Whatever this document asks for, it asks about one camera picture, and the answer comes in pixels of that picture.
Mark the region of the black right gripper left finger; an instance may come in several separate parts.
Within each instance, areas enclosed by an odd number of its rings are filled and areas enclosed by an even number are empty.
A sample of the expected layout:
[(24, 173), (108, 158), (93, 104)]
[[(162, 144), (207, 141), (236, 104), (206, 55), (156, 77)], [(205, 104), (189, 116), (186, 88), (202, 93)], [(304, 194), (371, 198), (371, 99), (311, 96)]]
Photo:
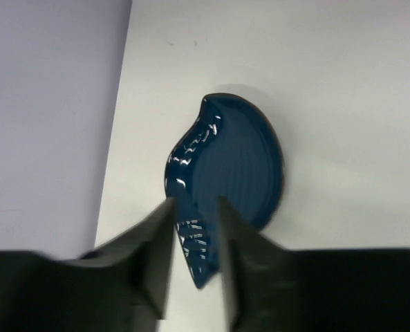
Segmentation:
[(155, 331), (165, 316), (176, 204), (77, 259), (0, 250), (0, 331)]

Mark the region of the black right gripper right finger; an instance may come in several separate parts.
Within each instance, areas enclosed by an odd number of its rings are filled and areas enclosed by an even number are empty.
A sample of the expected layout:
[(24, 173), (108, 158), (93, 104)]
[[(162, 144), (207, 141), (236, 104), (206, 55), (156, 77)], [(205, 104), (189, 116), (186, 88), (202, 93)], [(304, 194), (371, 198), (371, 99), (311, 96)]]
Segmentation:
[(410, 248), (289, 250), (218, 210), (228, 331), (410, 331)]

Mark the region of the dark blue leaf-shaped plate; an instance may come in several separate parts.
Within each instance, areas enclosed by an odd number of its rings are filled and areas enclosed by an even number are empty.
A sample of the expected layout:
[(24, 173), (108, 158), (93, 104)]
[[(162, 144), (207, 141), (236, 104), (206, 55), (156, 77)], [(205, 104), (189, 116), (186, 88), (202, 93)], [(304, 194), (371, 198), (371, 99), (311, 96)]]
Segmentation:
[(219, 270), (219, 197), (262, 230), (279, 206), (284, 181), (283, 152), (265, 114), (238, 95), (205, 95), (194, 124), (168, 156), (164, 179), (195, 287), (202, 289)]

